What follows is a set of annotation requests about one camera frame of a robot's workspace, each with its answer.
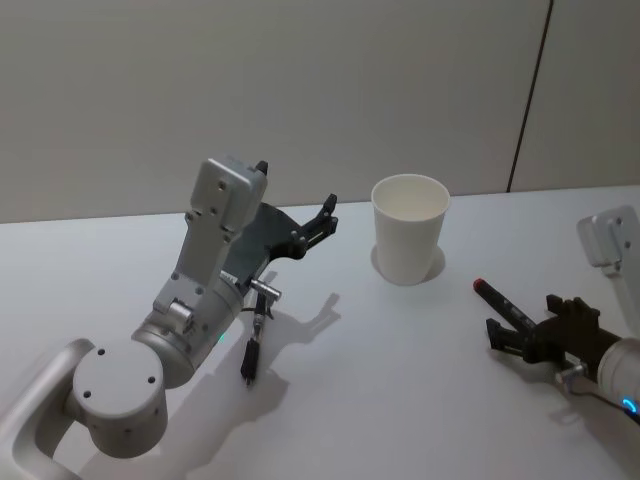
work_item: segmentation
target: metal bracket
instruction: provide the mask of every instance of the metal bracket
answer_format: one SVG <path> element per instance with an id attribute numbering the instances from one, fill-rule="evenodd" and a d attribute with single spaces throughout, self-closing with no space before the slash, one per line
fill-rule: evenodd
<path id="1" fill-rule="evenodd" d="M 625 320 L 640 337 L 640 222 L 631 206 L 607 210 L 578 222 L 589 263 L 613 283 Z"/>

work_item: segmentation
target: gray wall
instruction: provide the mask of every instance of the gray wall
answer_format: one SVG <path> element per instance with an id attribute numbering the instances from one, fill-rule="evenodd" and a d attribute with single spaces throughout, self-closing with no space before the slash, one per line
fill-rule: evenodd
<path id="1" fill-rule="evenodd" d="M 640 183 L 640 1 L 556 0 L 514 190 Z"/>
<path id="2" fill-rule="evenodd" d="M 0 222 L 180 211 L 222 153 L 271 162 L 276 204 L 407 171 L 504 191 L 546 9 L 3 0 Z"/>

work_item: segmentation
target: cable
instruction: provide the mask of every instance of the cable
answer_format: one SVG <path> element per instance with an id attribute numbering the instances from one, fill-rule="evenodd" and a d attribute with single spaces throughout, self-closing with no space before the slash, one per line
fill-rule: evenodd
<path id="1" fill-rule="evenodd" d="M 567 392 L 569 392 L 571 395 L 574 395 L 576 397 L 591 397 L 591 398 L 595 398 L 596 400 L 599 400 L 602 403 L 605 403 L 605 404 L 609 405 L 611 408 L 615 408 L 616 410 L 620 410 L 621 412 L 626 412 L 627 411 L 626 408 L 621 407 L 617 403 L 613 403 L 612 401 L 607 400 L 606 398 L 604 398 L 602 395 L 598 395 L 597 393 L 594 393 L 594 392 L 576 392 L 572 388 L 571 385 L 567 386 Z"/>

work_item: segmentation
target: silver metal part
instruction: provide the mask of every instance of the silver metal part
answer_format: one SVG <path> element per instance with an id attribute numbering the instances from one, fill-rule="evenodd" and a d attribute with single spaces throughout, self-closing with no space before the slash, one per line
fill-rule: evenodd
<path id="1" fill-rule="evenodd" d="M 162 364 L 140 342 L 113 342 L 85 355 L 73 376 L 73 398 L 93 443 L 112 457 L 142 455 L 167 427 Z"/>
<path id="2" fill-rule="evenodd" d="M 169 305 L 165 318 L 168 327 L 176 332 L 186 333 L 193 326 L 193 312 L 178 302 Z"/>
<path id="3" fill-rule="evenodd" d="M 178 262 L 132 338 L 160 357 L 166 388 L 186 383 L 240 312 L 244 298 L 222 267 L 257 212 L 266 176 L 233 159 L 202 164 Z"/>
<path id="4" fill-rule="evenodd" d="M 611 278 L 627 325 L 640 336 L 640 222 L 624 206 L 584 218 L 578 234 L 589 263 Z"/>
<path id="5" fill-rule="evenodd" d="M 43 356 L 16 388 L 19 395 L 0 416 L 0 479 L 80 480 L 52 457 L 73 422 L 63 413 L 73 373 L 93 348 L 79 339 Z"/>
<path id="6" fill-rule="evenodd" d="M 253 288 L 256 292 L 262 293 L 270 303 L 277 302 L 282 297 L 282 292 L 280 290 L 276 290 L 268 283 L 264 283 L 260 280 L 251 279 L 251 288 Z"/>
<path id="7" fill-rule="evenodd" d="M 570 386 L 578 377 L 582 377 L 587 373 L 587 369 L 583 364 L 574 365 L 571 368 L 556 373 L 556 382 L 560 385 Z"/>
<path id="8" fill-rule="evenodd" d="M 598 387 L 620 405 L 640 405 L 640 340 L 625 338 L 605 352 L 598 366 Z"/>

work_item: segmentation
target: black marker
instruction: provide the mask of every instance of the black marker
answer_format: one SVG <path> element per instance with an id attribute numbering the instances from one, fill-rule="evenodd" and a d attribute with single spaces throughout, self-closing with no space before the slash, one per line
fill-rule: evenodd
<path id="1" fill-rule="evenodd" d="M 536 327 L 533 320 L 482 278 L 473 282 L 473 289 L 518 332 L 526 335 Z"/>

